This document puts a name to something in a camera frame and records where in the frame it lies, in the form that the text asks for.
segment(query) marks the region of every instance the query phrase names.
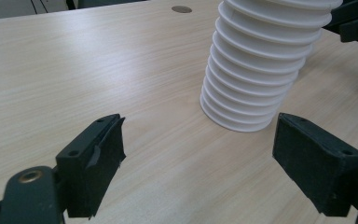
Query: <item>corrugated plastic tube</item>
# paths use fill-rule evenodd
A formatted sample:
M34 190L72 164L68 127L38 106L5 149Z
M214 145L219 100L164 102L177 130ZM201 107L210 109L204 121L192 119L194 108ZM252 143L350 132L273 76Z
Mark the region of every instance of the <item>corrugated plastic tube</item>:
M225 0L219 5L200 104L237 132L267 127L342 0Z

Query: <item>wood grain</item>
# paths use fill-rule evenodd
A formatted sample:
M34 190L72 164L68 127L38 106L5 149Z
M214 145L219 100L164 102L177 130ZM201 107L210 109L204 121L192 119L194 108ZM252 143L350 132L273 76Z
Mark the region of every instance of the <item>wood grain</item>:
M126 117L127 159L96 218L67 223L354 223L319 215L272 159L276 119L228 131L200 109L217 0L0 20L0 200L92 121ZM181 14L173 6L191 7ZM358 43L324 32L280 111L358 148Z

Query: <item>metal screw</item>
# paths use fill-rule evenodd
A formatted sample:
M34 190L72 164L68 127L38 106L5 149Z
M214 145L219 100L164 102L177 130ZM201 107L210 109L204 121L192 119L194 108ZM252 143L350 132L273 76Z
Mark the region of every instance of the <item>metal screw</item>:
M27 173L19 177L19 182L22 184L31 183L33 181L36 181L42 175L43 173L40 170L28 171Z

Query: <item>screw hole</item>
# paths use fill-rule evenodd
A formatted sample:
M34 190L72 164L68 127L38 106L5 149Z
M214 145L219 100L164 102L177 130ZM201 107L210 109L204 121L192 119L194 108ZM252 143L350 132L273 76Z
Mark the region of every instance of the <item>screw hole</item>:
M39 170L33 170L20 176L19 181L22 184L30 183L42 176L42 172Z
M179 13L190 13L193 11L190 7L176 6L172 7L172 10Z
M348 151L348 150L343 150L342 153L344 153L347 156L353 155L353 153L351 151Z
M70 151L69 156L77 156L79 154L79 151Z

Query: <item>table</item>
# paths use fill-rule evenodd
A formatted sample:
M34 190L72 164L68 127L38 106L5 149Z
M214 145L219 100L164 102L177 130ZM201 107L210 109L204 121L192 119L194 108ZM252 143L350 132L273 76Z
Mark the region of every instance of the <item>table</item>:
M354 209L348 218L319 215L272 159L276 118L236 133L203 114L219 2L0 20L0 200L12 175L54 166L91 122L120 113L127 158L97 217L68 223L354 223ZM324 31L279 110L358 148L358 43Z

